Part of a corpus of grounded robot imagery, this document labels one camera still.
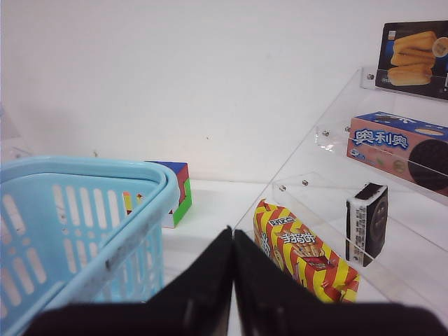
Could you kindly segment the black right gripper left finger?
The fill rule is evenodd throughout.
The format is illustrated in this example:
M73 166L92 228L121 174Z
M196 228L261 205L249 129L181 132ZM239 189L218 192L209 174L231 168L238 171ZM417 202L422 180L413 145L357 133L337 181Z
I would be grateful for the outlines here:
M225 335L233 238L224 229L188 269L144 303L70 304L38 315L26 335Z

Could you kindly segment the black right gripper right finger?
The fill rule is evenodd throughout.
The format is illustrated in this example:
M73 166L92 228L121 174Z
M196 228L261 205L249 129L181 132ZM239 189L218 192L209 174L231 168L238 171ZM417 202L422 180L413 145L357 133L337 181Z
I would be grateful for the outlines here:
M323 303L241 230L234 231L235 290L244 335L446 335L430 311L390 303Z

